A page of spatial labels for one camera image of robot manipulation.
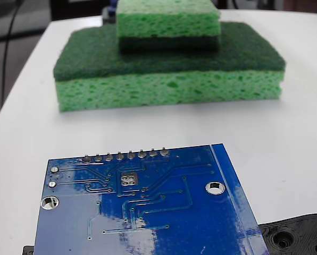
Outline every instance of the circuit board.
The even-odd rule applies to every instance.
[[[52,159],[34,255],[268,254],[222,144]]]

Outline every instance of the green sponge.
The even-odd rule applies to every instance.
[[[219,18],[210,0],[120,0],[120,49],[216,49]]]
[[[122,55],[114,25],[72,34],[54,69],[61,111],[277,99],[285,61],[243,23],[222,23],[219,52]]]

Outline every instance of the floor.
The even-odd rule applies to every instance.
[[[237,0],[241,9],[256,9],[257,0]],[[228,0],[229,7],[232,9],[232,0]],[[282,10],[283,0],[276,0],[276,9]],[[0,37],[7,33],[12,12],[0,18]],[[24,0],[13,26],[12,33],[45,29],[50,23],[50,10],[48,0]],[[33,35],[10,41],[6,65],[6,88],[4,98],[7,97],[12,89],[19,73],[25,65],[28,57],[32,53],[41,35]],[[2,93],[2,66],[5,42],[0,41],[0,109]]]

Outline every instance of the sponge stack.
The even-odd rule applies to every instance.
[[[120,49],[216,49],[219,18],[210,0],[121,0]]]
[[[183,3],[181,12],[189,3],[193,13],[179,16],[169,3]],[[250,26],[219,16],[210,0],[120,0],[117,25],[71,35],[54,69],[60,111],[279,98],[283,58]],[[211,50],[220,26],[220,48]],[[184,38],[184,50],[172,50],[174,38]],[[164,49],[155,46],[163,41]]]

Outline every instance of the scrub pad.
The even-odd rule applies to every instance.
[[[216,49],[219,18],[210,0],[121,0],[120,49]]]
[[[73,33],[54,69],[60,110],[277,99],[282,57],[250,26],[221,25],[219,52],[122,55],[114,25]]]

